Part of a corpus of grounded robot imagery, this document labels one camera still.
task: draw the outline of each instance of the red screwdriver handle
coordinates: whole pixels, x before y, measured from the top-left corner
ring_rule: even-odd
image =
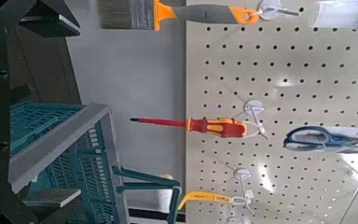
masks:
[[[210,133],[222,138],[243,138],[247,127],[241,120],[235,119],[192,119],[186,123],[188,132]]]

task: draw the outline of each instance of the pegboard hook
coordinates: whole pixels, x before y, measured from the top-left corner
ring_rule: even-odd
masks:
[[[246,169],[240,168],[234,172],[235,178],[241,181],[242,186],[242,193],[243,193],[243,200],[245,201],[246,209],[254,215],[255,212],[251,209],[250,203],[252,199],[255,197],[252,190],[246,190],[245,184],[243,183],[244,180],[249,179],[252,177],[252,173]]]
[[[269,140],[269,136],[267,135],[266,129],[257,118],[257,114],[264,111],[265,109],[266,108],[263,106],[261,101],[258,100],[251,100],[248,103],[246,103],[245,106],[243,107],[243,110],[245,111],[246,114],[252,115],[254,117],[259,133],[267,140]]]
[[[263,0],[260,3],[257,14],[265,21],[277,18],[280,14],[288,16],[299,16],[299,12],[288,10],[281,6],[280,0]]]

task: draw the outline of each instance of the plastic basket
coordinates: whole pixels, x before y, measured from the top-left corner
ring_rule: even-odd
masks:
[[[83,105],[45,105],[25,103],[10,109],[10,156],[83,108]]]
[[[11,109],[11,155],[70,118],[81,105],[25,104]],[[81,189],[68,224],[118,223],[101,124],[84,133],[32,183],[30,194],[42,189]]]

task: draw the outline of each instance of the pegboard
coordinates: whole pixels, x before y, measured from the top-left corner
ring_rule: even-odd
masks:
[[[187,1],[252,8],[258,3]],[[186,223],[226,223],[237,216],[249,224],[331,224],[344,215],[358,188],[358,155],[282,147],[296,127],[358,127],[358,32],[310,28],[312,3],[282,0],[284,7],[303,12],[295,19],[280,16],[249,26],[186,24],[186,114],[252,120],[241,112],[245,102],[257,99],[267,108],[259,119],[270,136],[186,136],[187,191],[241,196],[233,172],[246,168],[253,174],[246,187],[255,193],[254,216],[241,206],[189,202]],[[358,200],[347,217],[358,218],[351,215],[356,209]]]

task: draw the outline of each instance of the yellow screwdriver handle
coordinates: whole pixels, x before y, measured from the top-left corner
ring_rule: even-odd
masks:
[[[231,198],[221,194],[214,194],[202,191],[190,191],[188,192],[182,201],[179,203],[178,210],[182,209],[187,201],[205,201],[205,202],[217,202],[217,203],[230,203]]]

